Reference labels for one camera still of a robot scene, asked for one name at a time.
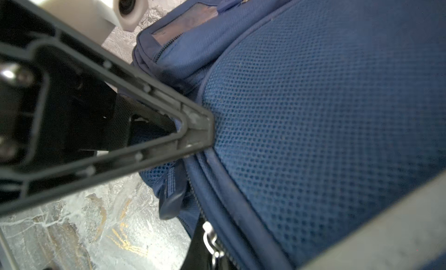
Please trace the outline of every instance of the black plastic frame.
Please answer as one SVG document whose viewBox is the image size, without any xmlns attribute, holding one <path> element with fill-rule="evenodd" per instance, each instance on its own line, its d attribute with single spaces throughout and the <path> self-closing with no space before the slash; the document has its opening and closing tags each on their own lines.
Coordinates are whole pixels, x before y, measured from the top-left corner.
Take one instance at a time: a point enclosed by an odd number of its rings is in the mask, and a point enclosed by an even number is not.
<svg viewBox="0 0 446 270">
<path fill-rule="evenodd" d="M 1 203 L 0 215 L 28 208 L 112 178 L 170 162 L 213 145 L 214 117 L 210 111 L 126 64 L 28 0 L 13 1 L 53 25 L 55 35 L 36 39 L 26 48 L 0 43 L 0 54 L 32 63 L 39 49 L 57 48 L 126 95 L 176 118 L 181 122 L 181 128 L 177 133 L 159 139 L 111 151 L 103 156 L 45 168 L 38 172 L 23 173 L 11 166 L 0 167 L 0 180 L 16 181 L 21 184 L 19 199 Z M 90 171 L 93 174 L 85 173 L 89 168 L 93 169 Z M 30 182 L 39 180 L 47 182 L 73 174 L 79 178 L 69 184 L 59 185 L 33 195 L 28 194 Z"/>
</svg>

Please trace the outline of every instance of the gray stone surface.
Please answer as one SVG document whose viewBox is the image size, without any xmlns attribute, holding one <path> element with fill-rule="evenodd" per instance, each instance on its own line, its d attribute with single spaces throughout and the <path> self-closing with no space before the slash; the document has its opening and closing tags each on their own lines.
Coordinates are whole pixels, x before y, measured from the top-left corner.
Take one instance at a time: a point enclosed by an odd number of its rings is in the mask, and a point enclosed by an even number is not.
<svg viewBox="0 0 446 270">
<path fill-rule="evenodd" d="M 131 62 L 137 34 L 185 0 L 148 0 L 133 33 L 115 29 L 103 47 Z M 133 174 L 0 218 L 21 270 L 179 269 L 190 239 Z"/>
</svg>

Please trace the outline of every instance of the marble surface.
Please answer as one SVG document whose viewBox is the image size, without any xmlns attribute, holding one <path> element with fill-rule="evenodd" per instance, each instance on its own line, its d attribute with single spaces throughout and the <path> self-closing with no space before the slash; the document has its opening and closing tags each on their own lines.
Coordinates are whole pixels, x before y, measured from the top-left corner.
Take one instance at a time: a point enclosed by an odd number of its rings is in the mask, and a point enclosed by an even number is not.
<svg viewBox="0 0 446 270">
<path fill-rule="evenodd" d="M 103 47 L 131 62 L 137 34 L 185 0 L 148 0 L 134 32 L 115 29 Z M 21 270 L 179 269 L 190 239 L 138 174 L 0 218 Z"/>
</svg>

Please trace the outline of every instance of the zipper pull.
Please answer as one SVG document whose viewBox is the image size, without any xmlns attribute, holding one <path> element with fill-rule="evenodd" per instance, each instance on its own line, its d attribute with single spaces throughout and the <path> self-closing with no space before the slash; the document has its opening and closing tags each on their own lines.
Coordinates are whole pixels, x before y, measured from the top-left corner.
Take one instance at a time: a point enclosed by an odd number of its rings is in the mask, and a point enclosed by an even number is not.
<svg viewBox="0 0 446 270">
<path fill-rule="evenodd" d="M 211 255 L 211 269 L 217 270 L 219 268 L 219 262 L 222 257 L 224 257 L 224 251 L 217 245 L 217 234 L 215 234 L 214 228 L 210 222 L 203 223 L 203 241 L 207 250 Z"/>
<path fill-rule="evenodd" d="M 220 4 L 217 6 L 217 12 L 220 14 L 224 11 L 227 11 L 234 7 L 235 5 L 238 5 L 240 3 L 248 2 L 249 0 L 223 0 L 220 2 Z"/>
</svg>

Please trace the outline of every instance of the marble floor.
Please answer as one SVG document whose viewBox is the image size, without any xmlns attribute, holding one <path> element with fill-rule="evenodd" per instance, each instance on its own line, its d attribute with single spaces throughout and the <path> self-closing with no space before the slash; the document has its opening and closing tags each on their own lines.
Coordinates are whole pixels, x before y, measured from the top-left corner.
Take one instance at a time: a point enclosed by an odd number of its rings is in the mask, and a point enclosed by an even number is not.
<svg viewBox="0 0 446 270">
<path fill-rule="evenodd" d="M 103 47 L 126 62 L 138 32 L 185 0 L 148 0 L 133 33 L 115 29 Z M 179 269 L 190 239 L 137 173 L 0 218 L 20 270 Z"/>
</svg>

